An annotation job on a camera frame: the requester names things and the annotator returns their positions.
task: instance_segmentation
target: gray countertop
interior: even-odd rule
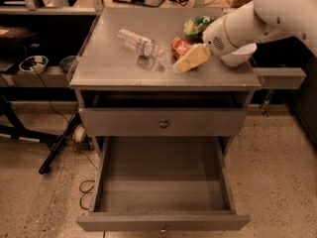
[[[176,58],[170,44],[176,37],[197,42],[183,34],[184,23],[195,16],[221,17],[217,8],[104,8],[91,37],[83,47],[70,87],[89,89],[125,89],[171,87],[183,90],[250,90],[260,83],[246,62],[229,67],[212,56],[209,61],[185,73],[175,73]],[[117,38],[119,30],[127,29],[156,40],[165,50],[166,66],[155,59],[143,59],[133,49],[123,47]]]

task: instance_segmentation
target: plastic bottle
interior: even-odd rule
[[[119,31],[118,38],[122,40],[124,45],[135,49],[139,56],[147,59],[156,58],[163,64],[164,51],[156,41],[126,29]]]

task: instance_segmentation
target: desk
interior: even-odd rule
[[[250,65],[212,57],[172,71],[170,43],[183,23],[221,9],[105,8],[83,47],[70,87],[99,152],[93,206],[78,218],[86,231],[239,230],[223,159],[261,87]],[[159,42],[167,66],[152,66],[118,40],[122,28]]]

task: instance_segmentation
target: closed drawer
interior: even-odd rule
[[[222,153],[212,137],[106,139],[85,231],[240,230]]]
[[[81,108],[93,136],[234,136],[247,111],[242,108]]]

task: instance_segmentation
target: red object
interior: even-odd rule
[[[176,58],[179,59],[181,56],[184,56],[185,53],[189,50],[190,44],[182,38],[175,38],[174,40],[172,40],[170,48]]]

